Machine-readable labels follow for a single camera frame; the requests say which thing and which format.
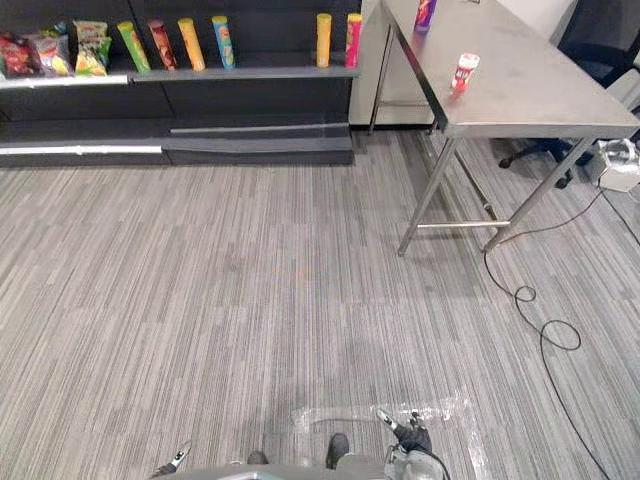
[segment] gray carpet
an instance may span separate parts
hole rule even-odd
[[[484,271],[491,232],[422,232],[396,256],[427,178],[421,141],[357,134],[339,168],[0,171],[0,478],[145,478],[188,439],[181,471],[254,448],[321,464],[335,431],[382,459],[378,404],[425,412],[453,478],[598,478],[537,335]],[[518,146],[461,149],[502,216],[552,166],[498,169]],[[595,194],[578,178],[523,229]],[[614,196],[637,226],[640,206]],[[481,212],[455,168],[427,216]],[[553,375],[612,478],[640,477],[631,235],[598,199],[489,261],[538,289],[537,322],[581,331],[578,352],[545,347]]]

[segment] store shelf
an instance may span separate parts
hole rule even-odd
[[[189,82],[189,81],[222,81],[222,80],[266,80],[279,78],[356,78],[360,75],[357,68],[346,68],[344,53],[332,53],[334,62],[327,68],[314,65],[313,56],[298,52],[259,52],[243,55],[237,67],[225,70],[221,66],[213,66],[202,71],[191,68],[178,70],[154,69],[148,73],[130,70],[130,60],[125,57],[112,59],[109,75],[104,77],[58,77],[58,78],[18,78],[0,81],[0,90],[35,89],[52,87],[86,87],[101,85],[126,85],[147,82]],[[215,65],[219,60],[207,59],[208,64]]]
[[[56,77],[56,78],[15,78],[0,81],[0,90],[16,90],[49,87],[80,87],[92,85],[126,85],[129,83],[127,74],[106,75],[104,77]]]
[[[0,167],[350,164],[348,124],[216,127],[218,119],[16,122],[0,131]]]
[[[344,67],[344,53],[332,53],[334,62],[327,68],[315,66],[310,53],[300,52],[248,52],[238,60],[236,68],[225,70],[220,60],[207,58],[206,64],[212,65],[202,71],[190,68],[178,70],[155,69],[149,73],[131,73],[134,83],[143,82],[188,82],[221,80],[264,80],[279,78],[355,78],[360,71]]]

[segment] clear plastic sheet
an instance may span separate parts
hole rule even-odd
[[[309,433],[311,426],[329,421],[380,422],[376,410],[383,408],[394,420],[407,424],[411,412],[417,410],[427,426],[438,422],[459,420],[467,438],[467,448],[477,480],[493,478],[487,455],[478,431],[473,403],[467,395],[456,392],[455,396],[435,400],[433,403],[398,403],[378,405],[350,405],[328,408],[300,408],[291,412],[295,433]]]

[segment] purple can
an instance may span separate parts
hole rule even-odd
[[[418,5],[418,14],[416,15],[416,24],[414,30],[416,32],[428,32],[431,26],[431,18],[436,9],[438,0],[420,0]]]

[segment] metal table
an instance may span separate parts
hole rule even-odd
[[[485,246],[505,239],[597,138],[625,138],[640,122],[600,85],[496,0],[439,0],[428,34],[413,30],[417,0],[381,0],[389,23],[370,131],[375,126],[394,39],[402,51],[446,137],[431,178],[402,239],[404,255],[418,228],[497,227]],[[462,53],[480,56],[466,92],[454,93],[451,80]],[[565,159],[507,221],[420,224],[462,138],[573,138]],[[478,193],[480,187],[474,183]]]

